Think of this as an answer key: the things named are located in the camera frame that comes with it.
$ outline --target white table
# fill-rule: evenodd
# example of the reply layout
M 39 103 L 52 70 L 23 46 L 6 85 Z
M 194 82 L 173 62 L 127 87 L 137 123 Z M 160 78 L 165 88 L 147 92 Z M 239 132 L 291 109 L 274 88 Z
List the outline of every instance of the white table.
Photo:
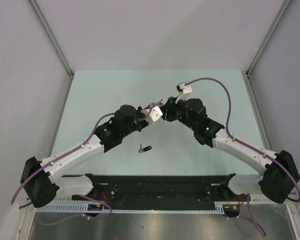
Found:
M 233 70 L 129 70 L 77 71 L 56 136 L 53 154 L 79 143 L 97 120 L 123 104 L 146 106 L 177 96 L 176 85 L 200 77 L 222 81 L 232 100 L 230 130 L 247 141 L 263 146 L 242 73 Z M 200 98 L 207 114 L 225 124 L 228 100 L 215 82 L 191 85 L 191 98 Z M 152 150 L 138 153 L 142 146 Z M 126 137 L 109 152 L 93 157 L 69 172 L 73 175 L 227 175 L 254 174 L 251 167 L 231 155 L 200 145 L 193 132 L 180 122 L 162 119 Z

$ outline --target perforated metal strip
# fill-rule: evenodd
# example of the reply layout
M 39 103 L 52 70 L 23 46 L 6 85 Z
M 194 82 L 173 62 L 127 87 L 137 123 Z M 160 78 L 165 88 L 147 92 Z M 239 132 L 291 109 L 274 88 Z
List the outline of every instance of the perforated metal strip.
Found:
M 44 213 L 109 213 L 109 210 L 88 210 L 88 205 L 94 203 L 50 203 L 43 207 L 38 208 L 37 212 Z M 215 204 L 215 210 L 127 210 L 127 209 L 114 209 L 114 214 L 224 214 L 224 208 L 222 204 Z

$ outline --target wall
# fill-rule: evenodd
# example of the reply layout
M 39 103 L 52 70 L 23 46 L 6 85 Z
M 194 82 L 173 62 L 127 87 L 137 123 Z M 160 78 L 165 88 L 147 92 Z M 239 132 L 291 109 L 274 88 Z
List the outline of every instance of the wall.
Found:
M 76 70 L 247 70 L 284 0 L 38 0 Z
M 49 154 L 69 84 L 27 1 L 0 1 L 0 220 L 25 160 Z
M 251 78 L 273 148 L 291 152 L 300 173 L 300 0 L 292 4 Z

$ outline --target shiny floor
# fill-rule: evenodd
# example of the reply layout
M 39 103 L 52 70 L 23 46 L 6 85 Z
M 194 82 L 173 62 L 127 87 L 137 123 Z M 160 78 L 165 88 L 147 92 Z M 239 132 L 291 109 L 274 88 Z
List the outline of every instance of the shiny floor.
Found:
M 227 220 L 212 214 L 115 214 L 102 220 L 81 216 L 54 226 L 33 221 L 29 240 L 295 240 L 285 205 L 259 204 L 253 214 L 266 231 L 263 238 L 250 221 Z M 69 213 L 36 213 L 43 223 L 62 220 Z M 241 216 L 249 216 L 247 206 Z

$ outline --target robotic arm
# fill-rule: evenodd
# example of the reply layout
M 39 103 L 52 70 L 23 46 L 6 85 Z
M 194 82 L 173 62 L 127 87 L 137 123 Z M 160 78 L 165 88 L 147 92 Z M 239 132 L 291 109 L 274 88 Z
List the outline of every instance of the robotic arm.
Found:
M 124 137 L 135 131 L 140 132 L 160 118 L 168 122 L 181 122 L 193 130 L 195 139 L 201 145 L 227 152 L 259 173 L 231 175 L 228 187 L 234 194 L 263 193 L 272 201 L 283 203 L 294 188 L 294 183 L 274 162 L 265 158 L 265 154 L 281 163 L 298 182 L 300 177 L 292 156 L 285 151 L 278 154 L 253 146 L 264 153 L 261 155 L 238 143 L 237 140 L 240 140 L 252 146 L 235 135 L 230 137 L 222 124 L 208 118 L 206 108 L 200 99 L 188 99 L 192 92 L 189 85 L 180 83 L 177 85 L 177 90 L 179 96 L 169 97 L 165 104 L 157 102 L 138 109 L 131 105 L 123 105 L 108 122 L 98 126 L 82 142 L 41 161 L 35 157 L 28 159 L 23 169 L 21 184 L 34 172 L 43 168 L 24 186 L 34 207 L 40 208 L 54 198 L 67 198 L 73 195 L 94 198 L 99 194 L 100 183 L 92 174 L 79 177 L 62 176 L 92 156 L 106 153 L 118 146 Z

